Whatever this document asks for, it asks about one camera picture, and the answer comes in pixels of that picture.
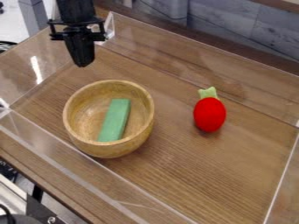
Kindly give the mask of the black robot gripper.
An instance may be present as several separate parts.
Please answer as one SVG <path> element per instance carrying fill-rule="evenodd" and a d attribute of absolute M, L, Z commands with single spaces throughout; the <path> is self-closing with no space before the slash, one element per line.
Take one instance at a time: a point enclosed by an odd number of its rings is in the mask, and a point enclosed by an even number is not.
<path fill-rule="evenodd" d="M 106 20 L 97 16 L 94 0 L 57 0 L 61 18 L 51 19 L 51 39 L 65 40 L 70 56 L 78 67 L 82 67 L 81 55 L 75 46 L 71 34 L 87 34 L 83 41 L 83 66 L 90 65 L 95 60 L 94 41 L 105 41 L 107 32 Z"/>

